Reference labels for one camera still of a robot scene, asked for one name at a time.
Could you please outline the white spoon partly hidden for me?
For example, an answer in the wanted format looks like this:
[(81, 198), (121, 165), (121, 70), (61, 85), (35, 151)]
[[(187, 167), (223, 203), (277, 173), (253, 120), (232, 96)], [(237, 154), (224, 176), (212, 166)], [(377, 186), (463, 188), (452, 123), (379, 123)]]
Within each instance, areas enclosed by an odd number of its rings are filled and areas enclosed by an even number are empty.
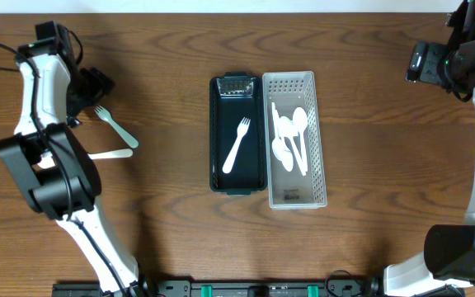
[(301, 154), (300, 149), (297, 147), (294, 139), (298, 138), (299, 140), (302, 139), (300, 133), (294, 128), (292, 122), (283, 120), (281, 122), (281, 133), (282, 135), (289, 141), (290, 150), (293, 154), (294, 160), (298, 164), (299, 171), (303, 177), (307, 175), (307, 169), (304, 167), (303, 157)]

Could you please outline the white plastic fork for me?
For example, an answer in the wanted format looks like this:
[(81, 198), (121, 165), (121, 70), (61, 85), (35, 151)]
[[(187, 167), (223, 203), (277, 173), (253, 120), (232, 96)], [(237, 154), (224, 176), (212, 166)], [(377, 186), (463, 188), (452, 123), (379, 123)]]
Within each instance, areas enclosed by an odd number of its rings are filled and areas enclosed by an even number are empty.
[(247, 134), (251, 120), (249, 118), (243, 117), (237, 127), (237, 138), (235, 139), (233, 146), (223, 164), (222, 170), (223, 173), (229, 174), (233, 169), (233, 164), (235, 163), (239, 146), (242, 142), (243, 137)]

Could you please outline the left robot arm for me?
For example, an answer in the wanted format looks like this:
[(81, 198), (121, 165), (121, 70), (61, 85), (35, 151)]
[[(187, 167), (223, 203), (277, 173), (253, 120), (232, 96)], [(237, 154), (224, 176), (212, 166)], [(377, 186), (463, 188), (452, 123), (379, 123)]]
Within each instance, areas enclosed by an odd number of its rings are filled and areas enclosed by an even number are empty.
[(80, 67), (74, 33), (56, 21), (35, 26), (37, 40), (16, 51), (24, 82), (14, 135), (0, 158), (29, 207), (64, 229), (91, 263), (102, 296), (149, 296), (139, 264), (108, 224), (95, 163), (72, 132), (78, 114), (114, 87), (96, 68)]

